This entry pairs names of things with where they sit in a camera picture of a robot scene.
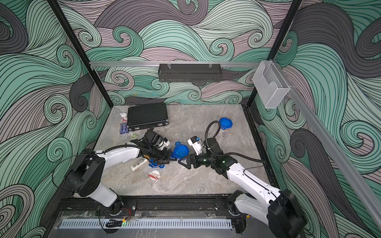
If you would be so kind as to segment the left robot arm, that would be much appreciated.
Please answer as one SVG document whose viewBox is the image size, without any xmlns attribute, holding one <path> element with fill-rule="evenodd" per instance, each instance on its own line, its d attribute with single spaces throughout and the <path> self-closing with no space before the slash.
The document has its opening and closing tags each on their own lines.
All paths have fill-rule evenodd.
<svg viewBox="0 0 381 238">
<path fill-rule="evenodd" d="M 150 158 L 154 162 L 169 163 L 170 141 L 149 129 L 143 138 L 116 145 L 103 151 L 83 150 L 68 169 L 65 182 L 80 197 L 90 197 L 104 207 L 120 205 L 118 195 L 102 184 L 103 172 L 114 165 L 135 158 Z"/>
</svg>

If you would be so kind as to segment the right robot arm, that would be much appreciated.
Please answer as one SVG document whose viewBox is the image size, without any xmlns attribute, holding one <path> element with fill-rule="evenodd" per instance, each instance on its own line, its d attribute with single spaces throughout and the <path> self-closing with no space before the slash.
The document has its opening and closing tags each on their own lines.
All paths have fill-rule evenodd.
<svg viewBox="0 0 381 238">
<path fill-rule="evenodd" d="M 232 153 L 223 153 L 215 138 L 202 141 L 194 136 L 188 144 L 195 153 L 184 157 L 184 167 L 211 167 L 246 191 L 231 195 L 232 214 L 247 214 L 263 222 L 277 238 L 300 238 L 303 235 L 307 218 L 294 193 L 273 187 L 250 173 L 232 157 Z"/>
</svg>

